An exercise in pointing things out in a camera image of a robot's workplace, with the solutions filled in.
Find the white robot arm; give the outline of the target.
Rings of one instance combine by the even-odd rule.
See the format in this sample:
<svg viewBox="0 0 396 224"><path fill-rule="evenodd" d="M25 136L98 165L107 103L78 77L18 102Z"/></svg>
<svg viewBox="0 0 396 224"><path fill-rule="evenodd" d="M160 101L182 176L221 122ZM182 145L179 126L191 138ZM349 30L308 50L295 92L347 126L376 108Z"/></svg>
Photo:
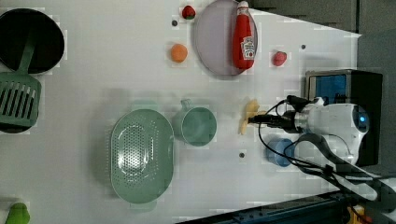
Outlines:
<svg viewBox="0 0 396 224"><path fill-rule="evenodd" d="M290 95L283 101L292 109L279 115L273 106L247 117L248 124L296 133L295 141L281 140L264 146L275 159L282 158L307 175L320 177L359 199L395 200L395 178L375 176L357 166L362 140L370 130L367 112L359 105L325 105L322 98L307 100Z"/></svg>

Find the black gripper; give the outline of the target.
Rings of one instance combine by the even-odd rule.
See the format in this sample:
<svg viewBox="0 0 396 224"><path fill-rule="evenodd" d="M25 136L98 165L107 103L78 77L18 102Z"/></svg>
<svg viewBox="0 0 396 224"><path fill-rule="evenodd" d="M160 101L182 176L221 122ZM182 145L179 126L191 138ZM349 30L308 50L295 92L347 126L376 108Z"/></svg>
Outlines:
<svg viewBox="0 0 396 224"><path fill-rule="evenodd" d="M268 127L283 129L286 133L301 133L302 129L295 124L296 114L302 112L310 104L310 101L305 98L288 95L282 101L282 104L291 105L292 110L287 110L282 115L271 115L269 121L267 115L257 115L249 118L247 122L260 124L268 121Z"/></svg>

